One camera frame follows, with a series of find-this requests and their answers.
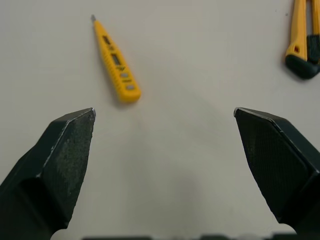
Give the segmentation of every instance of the white table surface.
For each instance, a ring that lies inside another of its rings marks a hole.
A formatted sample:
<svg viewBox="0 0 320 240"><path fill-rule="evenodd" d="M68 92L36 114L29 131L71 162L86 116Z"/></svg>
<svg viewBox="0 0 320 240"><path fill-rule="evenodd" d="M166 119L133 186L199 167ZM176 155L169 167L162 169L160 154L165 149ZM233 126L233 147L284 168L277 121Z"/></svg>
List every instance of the white table surface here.
<svg viewBox="0 0 320 240"><path fill-rule="evenodd" d="M320 76L283 65L293 0L3 0L0 182L54 119L96 109L73 218L53 240L292 232L248 168L235 107L289 119L320 148ZM143 96L117 104L91 14Z"/></svg>

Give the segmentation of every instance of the yellow utility knife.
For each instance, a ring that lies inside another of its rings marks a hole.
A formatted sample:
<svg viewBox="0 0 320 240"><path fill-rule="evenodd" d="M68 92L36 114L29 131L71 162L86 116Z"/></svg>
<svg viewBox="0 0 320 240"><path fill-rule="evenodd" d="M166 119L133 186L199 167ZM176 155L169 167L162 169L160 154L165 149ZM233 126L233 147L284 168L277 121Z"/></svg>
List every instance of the yellow utility knife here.
<svg viewBox="0 0 320 240"><path fill-rule="evenodd" d="M99 44L101 58L109 73L119 100L122 103L136 102L141 96L141 91L125 58L94 15L91 16L91 20Z"/></svg>
<svg viewBox="0 0 320 240"><path fill-rule="evenodd" d="M320 0L312 0L313 34L307 35L307 1L295 0L286 66L302 79L320 72Z"/></svg>

